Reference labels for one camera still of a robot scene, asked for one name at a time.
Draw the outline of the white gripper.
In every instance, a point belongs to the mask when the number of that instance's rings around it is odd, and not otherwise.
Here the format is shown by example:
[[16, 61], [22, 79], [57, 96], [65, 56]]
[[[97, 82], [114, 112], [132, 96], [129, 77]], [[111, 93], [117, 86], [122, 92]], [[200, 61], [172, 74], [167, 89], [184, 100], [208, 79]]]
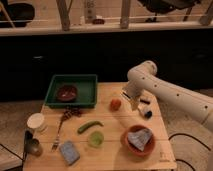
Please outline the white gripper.
[[124, 87], [123, 90], [131, 98], [130, 105], [133, 111], [137, 110], [140, 105], [141, 88], [138, 88], [132, 81], [129, 81]]

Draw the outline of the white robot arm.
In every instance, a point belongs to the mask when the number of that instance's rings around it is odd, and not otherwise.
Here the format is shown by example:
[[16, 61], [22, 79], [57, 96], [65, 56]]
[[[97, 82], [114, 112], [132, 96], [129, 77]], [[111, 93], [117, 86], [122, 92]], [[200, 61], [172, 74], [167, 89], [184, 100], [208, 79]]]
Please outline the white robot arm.
[[132, 110], [138, 108], [142, 91], [146, 90], [186, 111], [194, 120], [213, 133], [213, 97], [159, 79], [156, 74], [157, 66], [150, 60], [128, 71], [128, 83], [123, 90], [130, 97]]

